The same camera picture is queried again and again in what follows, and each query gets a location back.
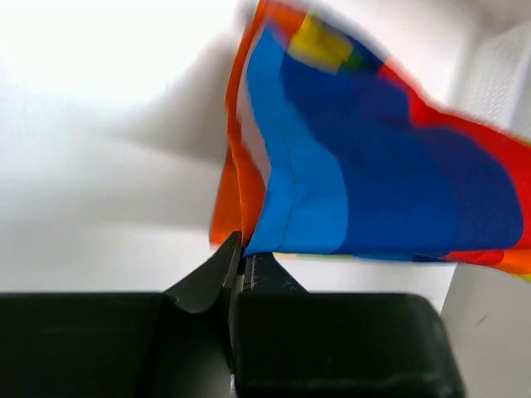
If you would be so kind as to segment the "rainbow striped shorts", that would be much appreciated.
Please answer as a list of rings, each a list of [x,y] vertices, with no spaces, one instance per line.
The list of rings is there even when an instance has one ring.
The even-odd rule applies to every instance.
[[[309,7],[262,1],[225,99],[210,240],[247,254],[456,261],[530,276],[530,144],[433,104]]]

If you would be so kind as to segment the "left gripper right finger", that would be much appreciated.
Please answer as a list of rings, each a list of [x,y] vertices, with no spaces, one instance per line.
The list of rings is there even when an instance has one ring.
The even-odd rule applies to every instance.
[[[462,397],[439,313],[407,293],[311,293],[270,254],[233,296],[236,397]]]

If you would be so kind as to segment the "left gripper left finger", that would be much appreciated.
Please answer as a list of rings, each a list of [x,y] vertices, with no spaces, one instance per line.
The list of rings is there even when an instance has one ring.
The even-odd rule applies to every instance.
[[[175,396],[194,355],[231,356],[240,260],[233,232],[162,292],[2,294],[2,396]]]

